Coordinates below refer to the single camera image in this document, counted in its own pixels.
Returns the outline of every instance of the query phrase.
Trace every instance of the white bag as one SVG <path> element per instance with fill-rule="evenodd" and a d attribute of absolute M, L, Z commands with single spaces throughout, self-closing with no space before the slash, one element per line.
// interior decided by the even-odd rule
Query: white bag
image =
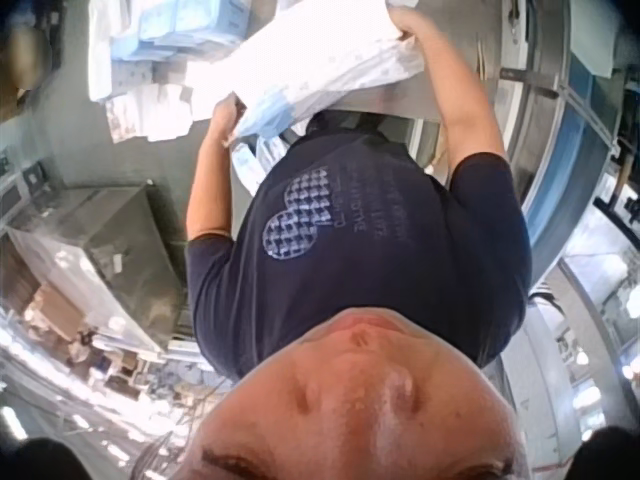
<path fill-rule="evenodd" d="M 255 197 L 267 174 L 284 157 L 289 146 L 280 137 L 267 140 L 258 138 L 256 154 L 245 143 L 239 143 L 231 152 L 231 162 L 240 183 Z"/>
<path fill-rule="evenodd" d="M 273 138 L 349 91 L 423 71 L 414 39 L 400 37 L 385 0 L 304 0 L 280 12 L 221 62 L 247 107 L 234 136 Z"/>

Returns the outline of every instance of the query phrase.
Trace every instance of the man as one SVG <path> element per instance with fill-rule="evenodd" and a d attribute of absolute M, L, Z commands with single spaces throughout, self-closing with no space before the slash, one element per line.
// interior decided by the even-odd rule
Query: man
<path fill-rule="evenodd" d="M 450 191 L 380 135 L 314 132 L 231 232 L 232 99 L 202 144 L 187 213 L 196 337 L 242 379 L 178 478 L 497 479 L 524 475 L 513 412 L 478 367 L 519 328 L 528 235 L 482 85 L 433 23 L 422 46 Z"/>

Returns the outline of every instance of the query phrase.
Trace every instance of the navy t-shirt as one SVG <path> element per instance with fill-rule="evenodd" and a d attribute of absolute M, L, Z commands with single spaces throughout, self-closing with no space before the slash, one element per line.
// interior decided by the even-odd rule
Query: navy t-shirt
<path fill-rule="evenodd" d="M 205 235 L 186 255 L 196 339 L 232 379 L 358 306 L 395 310 L 482 367 L 520 327 L 531 276 L 502 158 L 465 159 L 447 191 L 405 147 L 349 131 L 294 145 L 237 240 Z"/>

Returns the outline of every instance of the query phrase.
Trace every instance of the hand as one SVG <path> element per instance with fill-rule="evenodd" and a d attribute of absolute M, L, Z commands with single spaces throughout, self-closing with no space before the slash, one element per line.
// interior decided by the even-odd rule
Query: hand
<path fill-rule="evenodd" d="M 428 19 L 413 8 L 391 7 L 389 16 L 398 30 L 409 35 L 417 35 L 428 25 Z"/>
<path fill-rule="evenodd" d="M 233 129 L 236 128 L 240 115 L 238 104 L 240 103 L 235 93 L 232 93 L 224 100 L 221 100 L 213 110 L 213 116 L 209 123 L 208 136 L 214 137 L 223 142 L 228 142 Z"/>

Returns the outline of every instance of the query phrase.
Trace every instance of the skin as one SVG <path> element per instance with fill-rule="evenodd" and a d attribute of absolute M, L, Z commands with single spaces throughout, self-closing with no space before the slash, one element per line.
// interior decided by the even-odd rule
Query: skin
<path fill-rule="evenodd" d="M 484 89 L 444 35 L 412 10 L 390 14 L 422 46 L 451 170 L 473 153 L 504 156 Z M 237 118 L 233 97 L 215 109 L 189 240 L 230 234 L 226 144 Z M 525 478 L 523 459 L 513 412 L 467 358 L 392 311 L 350 309 L 238 384 L 202 422 L 176 478 L 490 480 Z"/>
<path fill-rule="evenodd" d="M 225 472 L 208 450 L 262 476 Z M 239 383 L 176 478 L 489 480 L 522 465 L 513 412 L 477 367 L 392 311 L 358 308 Z"/>

